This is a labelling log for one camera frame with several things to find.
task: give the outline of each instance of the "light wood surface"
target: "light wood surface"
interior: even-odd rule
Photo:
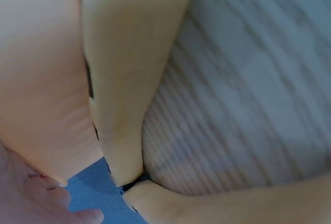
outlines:
[[[143,126],[152,179],[186,195],[330,169],[331,0],[192,0]]]

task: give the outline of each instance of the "blue fabric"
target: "blue fabric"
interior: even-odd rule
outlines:
[[[124,203],[110,179],[104,159],[69,180],[67,189],[72,196],[72,211],[99,208],[105,216],[104,224],[146,224]]]

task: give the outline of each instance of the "hand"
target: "hand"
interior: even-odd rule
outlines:
[[[68,211],[70,194],[0,143],[0,224],[101,224],[100,210]]]

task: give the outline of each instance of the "finger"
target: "finger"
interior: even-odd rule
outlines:
[[[71,202],[71,195],[65,188],[56,188],[48,191],[52,200],[58,202],[60,205],[68,208]]]
[[[41,174],[36,170],[32,169],[30,166],[26,166],[26,173],[28,177],[38,176],[41,177]]]
[[[58,181],[51,179],[49,177],[33,176],[33,177],[30,177],[29,180],[33,184],[39,185],[47,191],[60,187]]]
[[[104,215],[101,210],[83,210],[75,212],[84,224],[101,224]]]

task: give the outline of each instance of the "wooden floor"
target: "wooden floor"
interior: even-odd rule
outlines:
[[[331,169],[331,0],[193,0],[143,127],[144,163],[187,195]]]

